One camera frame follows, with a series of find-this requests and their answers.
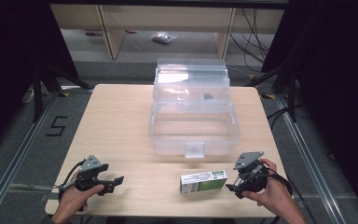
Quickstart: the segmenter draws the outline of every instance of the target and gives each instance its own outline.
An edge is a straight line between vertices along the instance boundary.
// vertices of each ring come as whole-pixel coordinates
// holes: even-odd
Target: floor
[[[77,69],[82,72],[79,75],[85,79],[90,78],[87,74],[98,71],[100,81],[111,81],[109,80],[111,75],[109,66],[121,66],[129,72],[137,69],[133,67],[134,64],[142,63],[152,70],[158,58],[217,58],[213,34],[172,32],[177,35],[177,39],[169,44],[161,44],[152,40],[152,35],[156,32],[135,31],[134,34],[126,34],[120,52],[114,60],[109,59],[101,36],[85,35],[82,30],[62,30],[62,35],[76,62]],[[248,35],[233,35],[233,39],[243,47],[247,44],[245,37]],[[273,35],[260,35],[258,38],[265,45],[263,49],[266,49]],[[229,41],[225,62],[231,74],[239,75],[242,78],[241,81],[246,83],[251,75],[260,76],[258,71],[262,65],[260,60],[263,60],[264,51],[256,44],[256,47],[248,45],[247,49],[258,59],[249,55],[244,56],[243,51],[238,48],[233,39]],[[106,66],[103,72],[100,72],[101,65]],[[273,83],[273,78],[258,87],[259,93],[266,97],[262,99],[262,103],[267,115],[286,107],[284,94],[274,95],[270,90],[271,83]],[[277,99],[268,99],[270,94]],[[75,93],[68,97],[71,99],[68,103],[64,97],[51,94],[46,96],[45,106],[54,113],[50,112],[46,115],[46,124],[43,126],[47,126],[49,120],[63,113],[63,110],[66,112],[69,110],[74,118],[71,122],[78,124],[89,98],[90,93]],[[290,118],[283,114],[276,121],[271,119],[270,125],[273,125],[271,129],[282,156],[285,171],[301,192],[295,194],[301,211],[309,223],[358,223],[358,200],[351,191],[351,186],[339,167],[326,156],[328,148],[307,111],[299,108],[296,115],[301,118],[297,120],[297,123],[291,122]],[[48,193],[55,182],[56,173],[54,172],[59,169],[66,155],[63,148],[68,148],[71,144],[72,138],[65,137],[55,138],[55,141],[39,141],[38,137],[26,139],[30,130],[40,128],[35,127],[29,121],[32,116],[31,102],[19,109],[17,118],[11,123],[11,128],[3,135],[4,140],[0,148],[5,150],[0,150],[0,186],[3,182],[7,182],[8,191],[4,197],[0,197],[0,223],[29,223],[30,221],[37,223],[41,220],[45,215],[44,204],[49,197]],[[35,135],[46,135],[46,132],[50,132],[50,129],[45,130],[43,127],[40,130],[35,131]],[[73,136],[76,126],[68,125],[65,131]],[[20,158],[18,148],[27,148],[24,146],[26,140],[30,140],[31,149],[22,151],[24,157],[21,161],[12,160]],[[7,167],[16,167],[16,169],[8,170]],[[3,176],[10,176],[10,179],[2,179]],[[89,223],[104,223],[105,221],[105,217],[94,217]],[[171,223],[212,223],[210,219],[175,219],[172,221],[161,217],[130,217],[126,223],[167,223],[168,221]],[[83,223],[80,217],[77,217],[77,222]],[[262,223],[263,219],[236,218],[235,222],[237,224]]]

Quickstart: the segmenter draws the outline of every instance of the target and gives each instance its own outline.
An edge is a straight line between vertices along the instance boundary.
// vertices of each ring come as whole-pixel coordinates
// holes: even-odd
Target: wrist
[[[282,218],[290,224],[306,224],[304,217],[299,211],[288,214],[287,216],[282,216]]]
[[[68,223],[68,220],[66,219],[66,217],[62,216],[59,211],[57,211],[56,214],[54,214],[54,216],[51,218],[51,221],[54,222],[55,224],[67,224]]]

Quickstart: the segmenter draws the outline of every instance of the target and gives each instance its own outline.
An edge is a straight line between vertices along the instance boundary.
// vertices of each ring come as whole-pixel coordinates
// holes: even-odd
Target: wooden table
[[[234,183],[232,169],[241,152],[264,151],[263,158],[274,161],[278,172],[282,161],[269,129],[257,90],[232,87],[241,127],[241,139],[227,156],[186,159],[184,156],[155,154],[148,138],[152,85],[98,85],[80,121],[76,135],[62,165],[59,185],[71,168],[89,154],[109,169],[99,179],[125,176],[115,192],[89,199],[89,210],[82,214],[126,217],[274,217],[266,208],[247,199],[239,200],[226,187],[182,195],[180,175],[224,169],[227,183]],[[48,200],[46,211],[53,214],[57,200]]]

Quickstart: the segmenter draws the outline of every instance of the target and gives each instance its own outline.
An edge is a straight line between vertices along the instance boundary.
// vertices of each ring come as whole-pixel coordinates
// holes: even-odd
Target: plastic bag
[[[177,35],[173,35],[168,32],[157,32],[153,34],[153,40],[163,44],[173,42],[173,40],[175,40],[177,37]]]

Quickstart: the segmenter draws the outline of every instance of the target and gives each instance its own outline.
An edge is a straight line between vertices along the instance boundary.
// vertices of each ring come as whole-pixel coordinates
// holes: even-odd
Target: finger
[[[101,190],[103,190],[103,189],[104,189],[104,185],[97,185],[97,186],[94,186],[92,189],[86,190],[85,193],[86,193],[89,197],[91,197],[92,195],[101,192]]]
[[[269,159],[260,159],[261,162],[267,165],[267,167],[275,172],[277,172],[277,165],[270,161]]]
[[[89,208],[89,205],[87,203],[83,204],[83,211],[87,211]]]
[[[245,198],[248,198],[250,200],[256,201],[256,202],[259,201],[259,197],[260,197],[260,195],[258,193],[254,193],[254,192],[251,192],[251,191],[244,191],[242,193],[242,196],[245,197]]]

